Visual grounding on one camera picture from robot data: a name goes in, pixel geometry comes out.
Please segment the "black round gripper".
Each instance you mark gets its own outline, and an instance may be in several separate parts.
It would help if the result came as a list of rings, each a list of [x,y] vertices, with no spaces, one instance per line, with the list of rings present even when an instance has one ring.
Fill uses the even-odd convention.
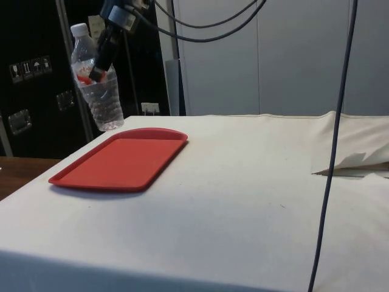
[[[89,78],[101,82],[103,73],[109,71],[120,46],[120,32],[134,33],[139,20],[132,10],[140,10],[140,1],[103,1],[100,16],[105,20],[106,29],[97,41],[97,56]]]

